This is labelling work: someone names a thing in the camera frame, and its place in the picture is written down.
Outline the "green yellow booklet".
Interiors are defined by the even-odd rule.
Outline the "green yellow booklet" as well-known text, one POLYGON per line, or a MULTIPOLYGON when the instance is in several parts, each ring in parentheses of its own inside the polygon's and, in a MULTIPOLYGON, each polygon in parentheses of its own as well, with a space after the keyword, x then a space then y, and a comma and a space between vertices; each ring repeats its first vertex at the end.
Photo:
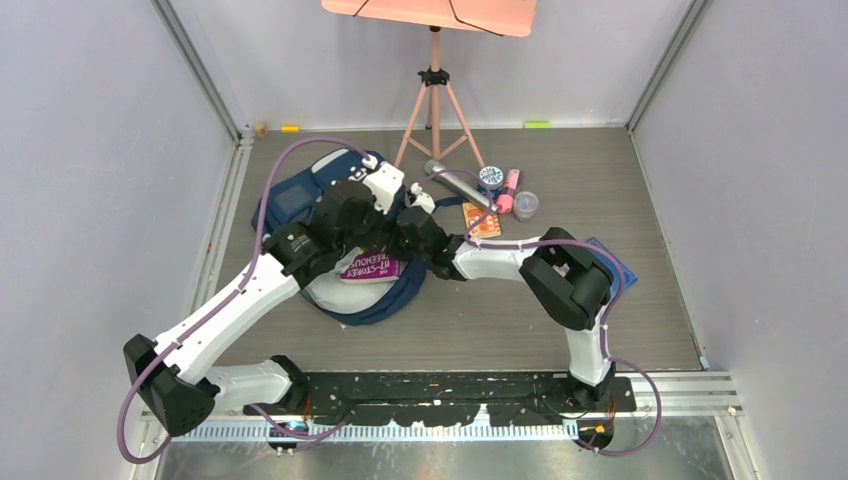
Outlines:
POLYGON ((610 297, 626 292, 638 281, 638 276, 599 239, 590 237, 586 242, 594 246, 591 253, 613 274, 610 297))

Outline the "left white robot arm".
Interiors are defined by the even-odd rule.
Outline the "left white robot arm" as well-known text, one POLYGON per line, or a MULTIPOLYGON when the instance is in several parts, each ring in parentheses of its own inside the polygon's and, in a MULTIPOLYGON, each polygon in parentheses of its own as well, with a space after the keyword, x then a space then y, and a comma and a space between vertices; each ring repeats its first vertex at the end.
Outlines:
POLYGON ((172 437, 188 434, 219 410, 251 404, 298 412, 309 382, 286 356, 258 364, 217 367, 218 358, 277 305, 351 259, 384 246, 405 188, 386 180, 340 180, 303 217, 261 239, 248 265, 224 289, 171 329, 124 346, 135 394, 172 437))

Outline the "navy blue student backpack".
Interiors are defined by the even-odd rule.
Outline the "navy blue student backpack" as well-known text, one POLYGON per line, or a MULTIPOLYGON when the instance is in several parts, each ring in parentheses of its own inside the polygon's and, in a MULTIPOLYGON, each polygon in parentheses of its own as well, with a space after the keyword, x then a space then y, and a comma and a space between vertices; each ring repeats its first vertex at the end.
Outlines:
POLYGON ((389 239, 384 247, 339 255, 322 248, 312 237, 314 205, 327 188, 339 181, 361 182, 368 173, 362 159, 368 155, 385 161, 376 152, 361 156, 346 148, 325 155, 310 167, 270 186, 266 200, 258 204, 251 219, 254 230, 266 237, 263 252, 280 259, 285 272, 298 280, 301 295, 322 313, 350 326, 375 324, 398 313, 418 295, 427 273, 431 272, 423 262, 398 260, 389 251, 396 218, 407 208, 405 184, 395 197, 389 239), (384 252, 401 263, 403 270, 397 281, 349 284, 340 279, 340 274, 358 255, 373 252, 384 252))

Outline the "purple magenta booklet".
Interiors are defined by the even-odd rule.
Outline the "purple magenta booklet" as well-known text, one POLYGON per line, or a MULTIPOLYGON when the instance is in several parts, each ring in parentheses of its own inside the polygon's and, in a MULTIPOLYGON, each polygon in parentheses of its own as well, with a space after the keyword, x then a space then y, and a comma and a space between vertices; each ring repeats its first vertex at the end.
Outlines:
POLYGON ((393 282, 400 278, 401 263, 384 252, 362 253, 340 274, 349 284, 393 282))

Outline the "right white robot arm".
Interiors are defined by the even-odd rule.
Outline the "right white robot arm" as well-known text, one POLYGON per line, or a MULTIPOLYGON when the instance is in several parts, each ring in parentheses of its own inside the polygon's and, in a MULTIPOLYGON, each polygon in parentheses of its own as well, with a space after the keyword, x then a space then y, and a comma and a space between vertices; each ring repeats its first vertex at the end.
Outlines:
POLYGON ((443 280, 499 279, 527 286, 565 329, 572 401, 591 411, 610 398, 616 366, 604 324, 614 299, 615 276, 594 246, 576 241, 559 227, 526 240, 468 240, 446 233, 423 208, 410 207, 395 221, 389 251, 424 262, 443 280))

